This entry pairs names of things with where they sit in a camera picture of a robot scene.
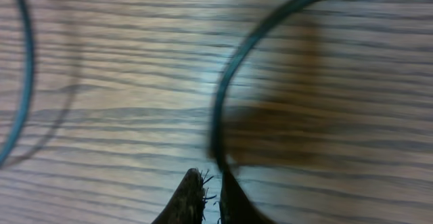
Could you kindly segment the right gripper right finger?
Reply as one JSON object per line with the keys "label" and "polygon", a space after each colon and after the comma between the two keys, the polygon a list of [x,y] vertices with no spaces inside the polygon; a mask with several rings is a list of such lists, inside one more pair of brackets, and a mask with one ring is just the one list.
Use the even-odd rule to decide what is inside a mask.
{"label": "right gripper right finger", "polygon": [[222,224],[275,224],[257,210],[231,173],[222,176],[219,201]]}

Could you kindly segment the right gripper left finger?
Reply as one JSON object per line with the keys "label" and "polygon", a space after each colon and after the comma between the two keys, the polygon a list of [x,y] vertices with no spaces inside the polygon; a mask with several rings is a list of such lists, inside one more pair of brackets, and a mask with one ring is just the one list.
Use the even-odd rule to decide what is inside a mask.
{"label": "right gripper left finger", "polygon": [[201,224],[205,208],[203,185],[200,171],[189,169],[152,224]]}

